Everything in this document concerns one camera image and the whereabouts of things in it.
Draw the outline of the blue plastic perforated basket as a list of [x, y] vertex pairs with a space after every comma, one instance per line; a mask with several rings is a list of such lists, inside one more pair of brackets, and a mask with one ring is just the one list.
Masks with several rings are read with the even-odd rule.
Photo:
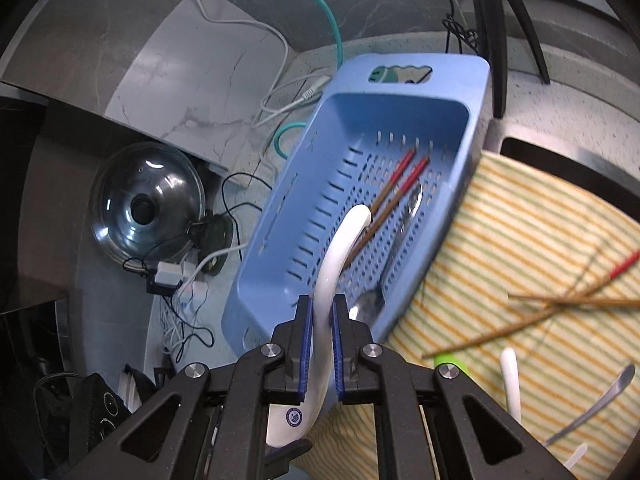
[[[316, 284], [321, 261], [349, 209], [369, 205], [416, 148], [431, 162], [423, 196], [384, 285], [385, 306], [372, 326], [383, 340], [405, 312], [435, 258], [480, 157], [476, 126], [489, 66], [474, 55], [364, 54], [347, 61], [326, 87], [262, 208], [232, 285], [221, 327], [243, 353], [293, 318], [299, 296]], [[376, 232], [337, 289], [355, 300], [376, 284], [399, 214]]]

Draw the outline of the white charger adapter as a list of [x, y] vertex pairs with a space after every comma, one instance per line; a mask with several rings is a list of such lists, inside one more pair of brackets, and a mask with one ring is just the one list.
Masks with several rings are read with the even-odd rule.
[[164, 287], [177, 287], [182, 283], [183, 270], [180, 263], [160, 261], [157, 263], [153, 282]]

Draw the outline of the white ceramic soup spoon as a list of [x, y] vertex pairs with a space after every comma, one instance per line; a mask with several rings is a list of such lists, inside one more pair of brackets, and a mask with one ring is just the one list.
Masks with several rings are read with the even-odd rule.
[[371, 211], [366, 205], [350, 208], [322, 259], [311, 300], [314, 320], [305, 399], [299, 406], [276, 404], [269, 409], [266, 443], [272, 448], [282, 448], [301, 439], [311, 430], [320, 414], [333, 367], [330, 317], [338, 278], [371, 218]]

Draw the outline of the stainless steel spoon in basket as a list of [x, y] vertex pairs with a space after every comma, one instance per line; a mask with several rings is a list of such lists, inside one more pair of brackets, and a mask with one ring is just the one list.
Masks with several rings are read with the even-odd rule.
[[384, 285], [390, 275], [394, 261], [404, 242], [409, 224], [416, 216], [422, 203], [422, 184], [417, 183], [411, 190], [407, 203], [402, 210], [398, 228], [396, 230], [393, 243], [390, 245], [390, 252], [387, 255], [382, 272], [376, 284], [363, 292], [349, 309], [349, 318], [358, 322], [363, 322], [372, 326], [376, 318], [385, 306]]

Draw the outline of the white plastic utensil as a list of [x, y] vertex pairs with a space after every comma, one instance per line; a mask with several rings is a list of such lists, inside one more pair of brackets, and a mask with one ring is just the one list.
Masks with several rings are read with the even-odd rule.
[[564, 467], [567, 470], [572, 470], [580, 462], [580, 460], [586, 455], [588, 450], [589, 450], [589, 445], [586, 442], [582, 442], [582, 444], [578, 445], [578, 447], [575, 448], [575, 451], [572, 454], [570, 454], [570, 457], [564, 463]]

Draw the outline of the striped yellow green mat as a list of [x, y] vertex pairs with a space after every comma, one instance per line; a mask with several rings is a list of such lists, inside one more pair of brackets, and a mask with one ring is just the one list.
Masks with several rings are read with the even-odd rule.
[[[422, 353], [509, 325], [541, 302], [509, 294], [564, 296], [582, 290], [639, 247], [639, 220], [562, 179], [496, 154], [484, 154], [430, 270], [384, 342], [407, 361], [432, 364]], [[599, 290], [634, 299], [631, 268]], [[634, 309], [570, 309], [520, 332], [454, 352], [471, 377], [504, 401], [500, 353], [518, 358], [522, 425], [538, 440], [572, 422], [605, 392], [620, 371], [639, 361], [639, 313]], [[581, 479], [604, 479], [639, 429], [639, 387], [631, 384], [607, 408], [550, 445]]]

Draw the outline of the red-tipped wooden chopstick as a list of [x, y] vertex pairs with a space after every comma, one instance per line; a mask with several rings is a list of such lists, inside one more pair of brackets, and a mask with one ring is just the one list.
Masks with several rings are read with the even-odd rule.
[[421, 174], [431, 162], [431, 159], [425, 155], [420, 162], [416, 165], [409, 174], [409, 177], [404, 181], [399, 190], [395, 193], [392, 199], [388, 202], [382, 212], [374, 219], [372, 226], [367, 229], [367, 232], [363, 234], [362, 239], [356, 244], [352, 252], [347, 257], [345, 262], [346, 268], [349, 268], [354, 260], [359, 256], [360, 252], [367, 246], [367, 244], [375, 237], [376, 232], [381, 229], [381, 226], [386, 222], [390, 214], [397, 208], [400, 201], [407, 195], [407, 193], [414, 187], [416, 182], [419, 181]]
[[390, 194], [390, 191], [397, 184], [400, 177], [404, 174], [414, 156], [416, 156], [416, 148], [410, 148], [410, 150], [404, 155], [400, 162], [398, 162], [397, 167], [390, 174], [390, 177], [382, 187], [382, 190], [378, 193], [378, 196], [376, 196], [376, 199], [371, 204], [370, 211], [372, 217], [376, 216], [381, 206], [384, 204], [386, 197], [388, 196], [388, 194]]

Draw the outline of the black tripod stand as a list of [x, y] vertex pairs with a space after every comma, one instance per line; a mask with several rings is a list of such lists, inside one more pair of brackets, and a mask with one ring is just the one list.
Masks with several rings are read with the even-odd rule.
[[[533, 53], [543, 84], [550, 84], [550, 76], [544, 52], [532, 19], [523, 0], [506, 0], [520, 24], [529, 49]], [[473, 0], [477, 30], [478, 53], [491, 68], [492, 114], [501, 119], [506, 112], [508, 97], [508, 40], [506, 40], [506, 17], [502, 0]]]

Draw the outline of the stainless steel spoon on mat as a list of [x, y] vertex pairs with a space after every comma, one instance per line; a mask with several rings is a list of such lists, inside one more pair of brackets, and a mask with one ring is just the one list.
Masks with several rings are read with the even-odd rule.
[[636, 366], [634, 363], [629, 363], [624, 367], [620, 374], [618, 374], [614, 382], [612, 382], [605, 392], [602, 393], [602, 396], [600, 396], [600, 398], [594, 402], [588, 410], [585, 410], [556, 434], [552, 434], [551, 437], [548, 437], [548, 439], [544, 441], [544, 446], [550, 446], [553, 443], [558, 442], [586, 422], [589, 422], [590, 419], [600, 413], [600, 411], [604, 410], [608, 404], [611, 404], [627, 389], [634, 380], [634, 376], [636, 376]]

